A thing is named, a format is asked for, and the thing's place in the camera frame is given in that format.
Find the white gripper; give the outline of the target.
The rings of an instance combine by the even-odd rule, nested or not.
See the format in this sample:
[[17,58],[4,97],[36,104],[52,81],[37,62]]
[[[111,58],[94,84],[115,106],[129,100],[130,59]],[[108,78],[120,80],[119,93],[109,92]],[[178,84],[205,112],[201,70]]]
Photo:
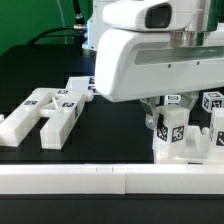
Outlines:
[[224,86],[224,27],[187,48],[171,47],[168,32],[110,29],[99,41],[95,86],[112,102],[141,99],[145,125],[154,130],[157,96],[182,93],[179,105],[192,110],[199,93],[191,91]]

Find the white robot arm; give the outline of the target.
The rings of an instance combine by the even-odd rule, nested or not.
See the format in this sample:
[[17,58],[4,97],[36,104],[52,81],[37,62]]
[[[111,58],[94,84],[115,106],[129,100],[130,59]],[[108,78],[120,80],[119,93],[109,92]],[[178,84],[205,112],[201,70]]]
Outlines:
[[156,100],[224,86],[224,0],[118,0],[103,10],[111,28],[95,64],[97,91],[112,102],[139,100],[146,126],[157,126]]

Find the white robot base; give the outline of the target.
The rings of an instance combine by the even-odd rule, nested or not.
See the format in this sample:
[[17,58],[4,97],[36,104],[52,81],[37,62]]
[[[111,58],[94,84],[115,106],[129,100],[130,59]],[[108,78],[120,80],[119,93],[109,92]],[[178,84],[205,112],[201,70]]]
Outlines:
[[85,55],[96,53],[100,37],[107,30],[102,18],[103,9],[107,3],[107,0],[93,0],[93,12],[87,20],[87,40],[82,44]]

